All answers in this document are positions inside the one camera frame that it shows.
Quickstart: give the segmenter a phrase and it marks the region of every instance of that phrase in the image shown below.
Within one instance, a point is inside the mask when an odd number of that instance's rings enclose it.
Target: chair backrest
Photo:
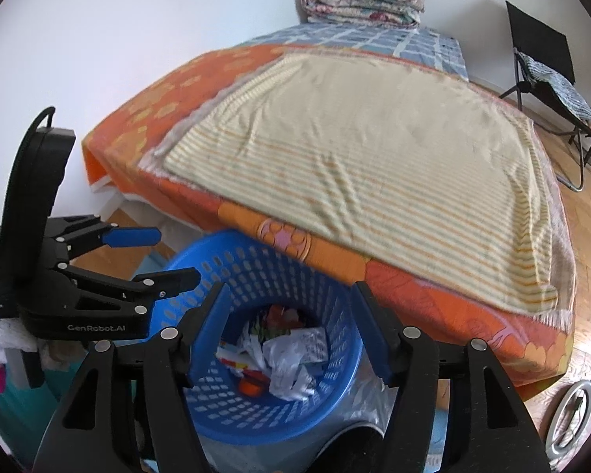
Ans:
[[[575,83],[574,65],[567,44],[567,37],[545,23],[527,15],[510,2],[506,2],[512,44],[520,52],[531,56],[536,61],[551,67]]]

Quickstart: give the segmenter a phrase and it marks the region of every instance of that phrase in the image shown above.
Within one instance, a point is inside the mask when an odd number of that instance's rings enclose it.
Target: black shoe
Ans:
[[[306,473],[370,473],[383,443],[383,432],[371,423],[345,428],[324,445]]]

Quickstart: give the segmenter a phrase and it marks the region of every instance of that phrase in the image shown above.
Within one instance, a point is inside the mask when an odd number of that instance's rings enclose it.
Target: silver screw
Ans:
[[[167,327],[166,329],[162,329],[160,331],[160,336],[164,340],[172,340],[177,336],[177,334],[177,329],[175,329],[174,327]]]
[[[486,341],[480,338],[473,338],[471,340],[471,347],[473,347],[475,350],[479,350],[479,352],[482,352],[486,350],[489,346],[486,344]]]
[[[416,338],[420,338],[420,329],[418,327],[405,327],[403,329],[403,334],[405,337],[415,340]]]
[[[97,352],[107,352],[108,350],[110,350],[111,346],[112,344],[109,340],[101,340],[95,345],[95,350]]]

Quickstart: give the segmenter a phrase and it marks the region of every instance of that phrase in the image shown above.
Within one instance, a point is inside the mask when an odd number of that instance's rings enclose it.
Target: chair seat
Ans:
[[[591,130],[591,107],[563,75],[525,53],[515,52],[530,92],[554,112]]]

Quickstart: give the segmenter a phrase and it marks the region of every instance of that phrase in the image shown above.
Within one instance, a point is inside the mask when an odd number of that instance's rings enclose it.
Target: blue plastic basket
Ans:
[[[361,358],[348,289],[237,231],[195,242],[167,268],[189,266],[201,272],[202,283],[192,292],[158,301],[151,334],[176,325],[188,308],[201,303],[214,282],[222,281],[230,286],[234,299],[224,329],[227,340],[236,341],[259,308],[279,303],[315,318],[326,329],[329,345],[328,366],[317,378],[315,393],[304,402],[286,402],[268,393],[249,398],[238,392],[238,379],[213,359],[206,376],[186,390],[197,432],[232,445],[263,445],[293,438],[318,424],[344,396]]]

